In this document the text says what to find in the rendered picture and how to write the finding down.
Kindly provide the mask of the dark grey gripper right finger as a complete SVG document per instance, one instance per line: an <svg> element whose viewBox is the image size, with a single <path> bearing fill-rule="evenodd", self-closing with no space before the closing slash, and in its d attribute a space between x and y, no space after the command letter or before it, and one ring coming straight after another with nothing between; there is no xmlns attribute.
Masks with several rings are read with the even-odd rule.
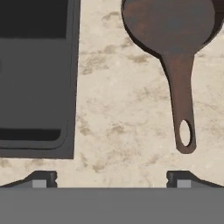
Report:
<svg viewBox="0 0 224 224"><path fill-rule="evenodd" d="M166 178L167 188L222 188L222 185L200 179L190 171L168 171Z"/></svg>

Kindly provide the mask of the dark grey sink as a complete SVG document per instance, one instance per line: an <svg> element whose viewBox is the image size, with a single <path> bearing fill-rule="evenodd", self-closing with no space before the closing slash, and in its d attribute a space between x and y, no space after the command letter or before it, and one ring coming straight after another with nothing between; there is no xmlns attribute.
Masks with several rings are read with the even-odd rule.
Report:
<svg viewBox="0 0 224 224"><path fill-rule="evenodd" d="M74 156L81 0L0 0L0 157Z"/></svg>

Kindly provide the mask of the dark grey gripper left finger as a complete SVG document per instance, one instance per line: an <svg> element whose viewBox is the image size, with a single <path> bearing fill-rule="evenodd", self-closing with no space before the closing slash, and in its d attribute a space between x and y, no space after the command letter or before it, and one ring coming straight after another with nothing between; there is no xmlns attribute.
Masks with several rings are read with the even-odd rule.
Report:
<svg viewBox="0 0 224 224"><path fill-rule="evenodd" d="M58 184L56 171L34 171L24 179L1 185L7 187L27 187L27 188L57 188Z"/></svg>

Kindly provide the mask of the dark brown cast iron pan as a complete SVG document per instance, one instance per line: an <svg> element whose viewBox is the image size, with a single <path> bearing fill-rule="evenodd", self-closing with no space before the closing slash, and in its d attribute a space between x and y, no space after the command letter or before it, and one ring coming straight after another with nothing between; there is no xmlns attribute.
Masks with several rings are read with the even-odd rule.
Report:
<svg viewBox="0 0 224 224"><path fill-rule="evenodd" d="M194 152L194 56L221 30L224 0L122 0L121 13L132 41L161 61L169 83L177 150Z"/></svg>

